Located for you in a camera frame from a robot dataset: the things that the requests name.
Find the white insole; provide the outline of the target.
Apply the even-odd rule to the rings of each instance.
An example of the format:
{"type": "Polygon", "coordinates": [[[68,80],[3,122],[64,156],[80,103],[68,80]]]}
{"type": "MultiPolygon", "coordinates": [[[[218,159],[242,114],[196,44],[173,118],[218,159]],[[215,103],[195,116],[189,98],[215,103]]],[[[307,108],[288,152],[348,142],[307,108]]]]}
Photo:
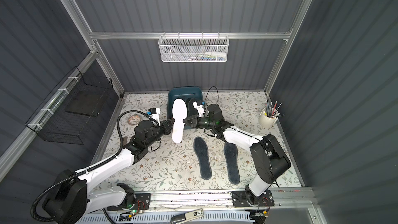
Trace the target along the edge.
{"type": "Polygon", "coordinates": [[[172,114],[175,120],[173,124],[172,140],[175,143],[181,143],[185,126],[183,120],[187,118],[188,114],[186,103],[184,100],[176,99],[174,101],[172,114]]]}

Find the dark grey fleece insole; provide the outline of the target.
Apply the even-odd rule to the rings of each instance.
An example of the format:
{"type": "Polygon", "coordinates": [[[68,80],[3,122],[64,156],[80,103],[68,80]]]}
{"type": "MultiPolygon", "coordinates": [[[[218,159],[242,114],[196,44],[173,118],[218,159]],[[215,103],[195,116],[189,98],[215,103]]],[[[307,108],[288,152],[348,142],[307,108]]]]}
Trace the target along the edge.
{"type": "Polygon", "coordinates": [[[240,183],[240,174],[237,163],[238,161],[237,146],[232,143],[225,143],[223,152],[226,159],[229,182],[232,185],[238,185],[240,183]]]}
{"type": "Polygon", "coordinates": [[[197,103],[197,98],[191,98],[189,101],[188,101],[188,106],[187,106],[187,109],[188,109],[188,114],[187,114],[187,116],[188,117],[190,117],[190,116],[193,116],[193,115],[198,115],[199,113],[198,113],[198,110],[195,108],[195,106],[194,106],[194,103],[197,103]]]}
{"type": "Polygon", "coordinates": [[[201,178],[209,180],[212,177],[212,171],[209,161],[209,153],[206,142],[202,137],[196,137],[193,142],[193,149],[199,161],[201,178]]]}

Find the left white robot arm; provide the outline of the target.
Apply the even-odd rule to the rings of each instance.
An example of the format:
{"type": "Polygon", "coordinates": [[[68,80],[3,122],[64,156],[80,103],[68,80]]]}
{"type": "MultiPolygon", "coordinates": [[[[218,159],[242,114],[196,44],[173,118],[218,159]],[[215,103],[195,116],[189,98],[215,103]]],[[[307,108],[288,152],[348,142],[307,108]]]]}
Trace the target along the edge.
{"type": "Polygon", "coordinates": [[[152,118],[141,121],[135,135],[110,157],[75,172],[65,170],[56,181],[40,193],[30,208],[31,217],[43,223],[74,224],[84,215],[117,206],[124,211],[137,213],[143,202],[125,183],[95,191],[102,181],[138,162],[149,152],[151,145],[172,132],[174,119],[156,124],[152,118]]]}

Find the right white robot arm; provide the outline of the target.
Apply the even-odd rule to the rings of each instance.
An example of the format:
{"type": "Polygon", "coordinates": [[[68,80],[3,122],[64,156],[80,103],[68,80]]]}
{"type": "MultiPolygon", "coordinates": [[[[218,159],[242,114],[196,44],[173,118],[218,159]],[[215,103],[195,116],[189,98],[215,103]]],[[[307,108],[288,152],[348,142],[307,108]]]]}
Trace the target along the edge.
{"type": "Polygon", "coordinates": [[[254,135],[240,130],[225,120],[217,104],[208,107],[208,116],[192,115],[183,123],[195,129],[207,129],[215,138],[239,146],[251,154],[257,174],[247,185],[249,196],[260,197],[291,168],[291,161],[275,136],[254,135]]]}

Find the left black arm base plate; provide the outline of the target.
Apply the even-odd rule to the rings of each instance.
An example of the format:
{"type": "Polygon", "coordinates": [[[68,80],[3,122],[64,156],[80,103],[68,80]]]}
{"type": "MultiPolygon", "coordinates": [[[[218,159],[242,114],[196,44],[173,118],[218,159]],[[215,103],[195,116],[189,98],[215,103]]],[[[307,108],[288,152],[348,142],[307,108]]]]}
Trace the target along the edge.
{"type": "Polygon", "coordinates": [[[151,194],[130,194],[120,205],[109,206],[107,211],[146,211],[149,209],[151,194]]]}

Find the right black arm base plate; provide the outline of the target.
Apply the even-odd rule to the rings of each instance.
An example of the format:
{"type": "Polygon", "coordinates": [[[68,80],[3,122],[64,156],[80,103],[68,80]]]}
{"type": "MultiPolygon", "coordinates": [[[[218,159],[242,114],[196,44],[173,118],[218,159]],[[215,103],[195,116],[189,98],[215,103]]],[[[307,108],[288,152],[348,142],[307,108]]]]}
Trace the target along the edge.
{"type": "Polygon", "coordinates": [[[255,196],[250,191],[233,191],[230,193],[234,207],[265,207],[275,205],[272,192],[266,190],[260,196],[255,196]]]}

